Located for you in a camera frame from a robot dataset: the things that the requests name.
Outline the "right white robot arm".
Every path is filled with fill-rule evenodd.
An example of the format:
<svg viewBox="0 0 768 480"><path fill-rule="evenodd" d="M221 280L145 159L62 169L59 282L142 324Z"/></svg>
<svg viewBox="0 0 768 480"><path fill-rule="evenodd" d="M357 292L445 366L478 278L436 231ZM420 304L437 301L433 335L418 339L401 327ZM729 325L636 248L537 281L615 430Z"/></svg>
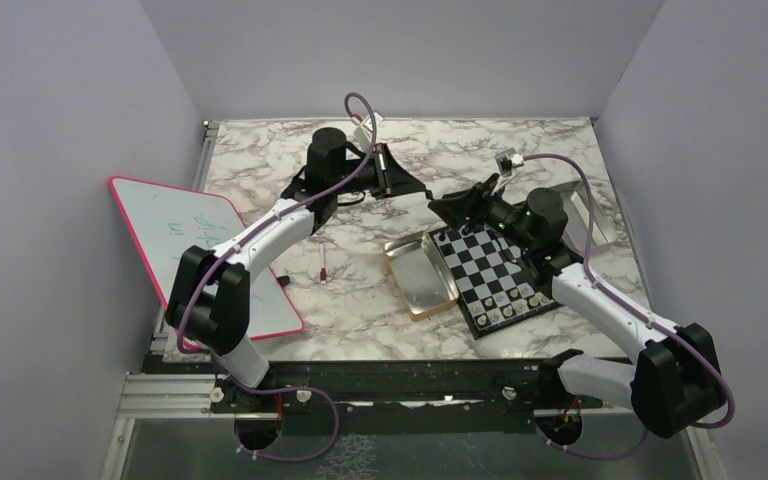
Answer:
<svg viewBox="0 0 768 480"><path fill-rule="evenodd" d="M583 316L630 360L617 363L570 349L543 362L536 384L545 404L560 407L575 396L606 400L632 410L661 438L702 427L705 416L732 408L707 330L649 312L593 273L563 239L568 215L556 190L536 188L513 205L497 182L492 175L428 207L455 230L487 230L518 247L533 289Z"/></svg>

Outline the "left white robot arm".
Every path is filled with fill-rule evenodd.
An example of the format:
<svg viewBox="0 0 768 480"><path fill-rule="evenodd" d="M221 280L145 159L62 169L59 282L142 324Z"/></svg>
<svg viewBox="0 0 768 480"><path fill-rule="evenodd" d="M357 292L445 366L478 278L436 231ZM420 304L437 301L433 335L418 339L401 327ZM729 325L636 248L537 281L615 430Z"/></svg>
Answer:
<svg viewBox="0 0 768 480"><path fill-rule="evenodd" d="M357 152L356 158L348 152ZM305 166L269 213L224 243L191 246L181 255L165 321L238 380L236 396L250 410L269 406L275 387L265 377L269 363L248 333L251 285L287 249L316 233L337 210L340 196L350 193L375 199L432 195L385 144L358 152L343 131L321 128L312 135Z"/></svg>

